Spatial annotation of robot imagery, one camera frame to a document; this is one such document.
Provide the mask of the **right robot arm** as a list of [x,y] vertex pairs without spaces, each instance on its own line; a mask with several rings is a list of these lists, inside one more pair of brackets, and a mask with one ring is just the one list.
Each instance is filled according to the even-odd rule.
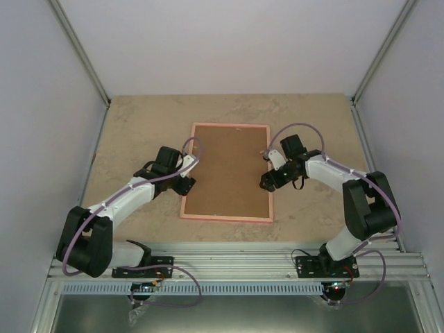
[[345,226],[319,248],[317,255],[293,257],[300,278],[357,278],[355,254],[373,237],[396,227],[400,213],[386,176],[375,171],[348,169],[320,150],[308,151],[298,135],[280,142],[281,151],[268,149],[264,160],[271,164],[261,176],[260,187],[273,192],[297,181],[317,180],[343,197]]

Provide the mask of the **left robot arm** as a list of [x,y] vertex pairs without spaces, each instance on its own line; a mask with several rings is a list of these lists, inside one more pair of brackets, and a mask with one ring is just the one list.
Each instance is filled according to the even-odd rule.
[[195,184],[189,172],[199,156],[167,146],[136,171],[128,183],[110,197],[87,208],[75,206],[67,214],[55,253],[66,276],[84,273],[97,278],[109,268],[148,275],[157,266],[151,249],[140,242],[115,242],[114,232],[132,213],[173,190],[186,196]]

